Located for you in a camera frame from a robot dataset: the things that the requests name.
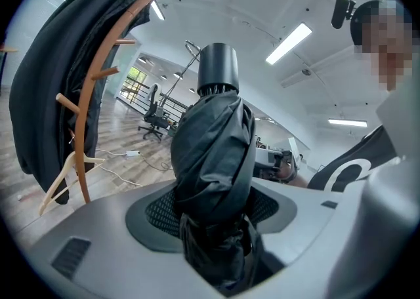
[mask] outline office chair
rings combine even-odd
[[[169,122],[166,117],[160,117],[156,115],[156,111],[158,110],[158,99],[160,94],[160,86],[155,83],[150,87],[150,106],[149,110],[144,114],[144,121],[150,123],[151,127],[141,127],[138,126],[137,130],[144,129],[148,132],[143,136],[143,139],[146,139],[148,134],[154,134],[157,139],[159,139],[159,143],[161,142],[161,138],[163,133],[157,131],[155,128],[164,128],[166,129],[169,126]]]

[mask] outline black hair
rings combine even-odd
[[[362,45],[362,26],[370,21],[371,16],[379,14],[379,6],[385,1],[369,1],[360,5],[350,21],[350,34],[356,46]],[[417,36],[417,29],[413,23],[410,12],[404,6],[396,2],[396,14],[403,17],[404,23],[410,23],[413,27],[413,35]]]

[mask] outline window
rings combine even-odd
[[[138,94],[141,87],[140,84],[143,83],[146,76],[147,75],[142,71],[132,67],[124,81],[123,90],[120,92],[120,95],[126,97],[126,99],[132,102],[135,96]]]
[[[135,68],[135,67],[132,67],[130,70],[129,70],[129,74],[128,74],[128,77],[129,78],[131,78],[131,79],[133,79],[133,80],[136,80],[136,81],[138,81],[138,82],[140,82],[140,83],[143,83],[143,81],[144,81],[144,79],[146,78],[146,74],[144,74],[142,71],[139,71],[137,68]]]

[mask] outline mesh pad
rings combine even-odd
[[[175,213],[175,191],[172,189],[146,208],[146,219],[151,225],[179,237],[179,216]]]
[[[277,201],[251,187],[245,209],[254,227],[263,220],[273,216],[279,209]],[[179,237],[180,216],[175,212],[175,191],[172,189],[146,208],[146,219],[153,227]]]
[[[255,188],[251,188],[245,213],[254,228],[257,227],[257,223],[276,214],[278,209],[279,206],[276,200],[261,193]]]

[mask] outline white logo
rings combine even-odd
[[[374,169],[370,169],[372,164],[367,159],[354,159],[351,161],[348,161],[347,163],[342,164],[337,170],[334,171],[334,173],[329,177],[329,180],[327,181],[327,184],[325,185],[324,191],[331,191],[335,182],[337,181],[337,178],[339,175],[349,166],[352,165],[359,165],[362,170],[360,171],[359,176],[355,180],[359,180],[364,178],[365,176],[369,176],[376,170],[380,169],[383,166],[391,166],[396,165],[401,161],[399,157],[393,158],[390,161],[387,161],[386,163],[383,163],[382,165],[379,165],[378,167],[375,167]]]

